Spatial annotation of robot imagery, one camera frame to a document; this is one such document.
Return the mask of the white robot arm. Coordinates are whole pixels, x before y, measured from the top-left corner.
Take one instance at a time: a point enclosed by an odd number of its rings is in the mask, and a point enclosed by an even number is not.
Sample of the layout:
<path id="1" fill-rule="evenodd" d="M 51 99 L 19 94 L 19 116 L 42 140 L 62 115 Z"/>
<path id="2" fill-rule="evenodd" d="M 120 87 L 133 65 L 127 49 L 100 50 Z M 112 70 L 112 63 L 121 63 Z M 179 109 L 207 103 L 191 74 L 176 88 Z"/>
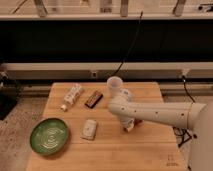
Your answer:
<path id="1" fill-rule="evenodd" d="M 213 171 L 213 102 L 140 103 L 123 89 L 109 101 L 108 110 L 122 121 L 135 118 L 190 130 L 188 169 Z"/>

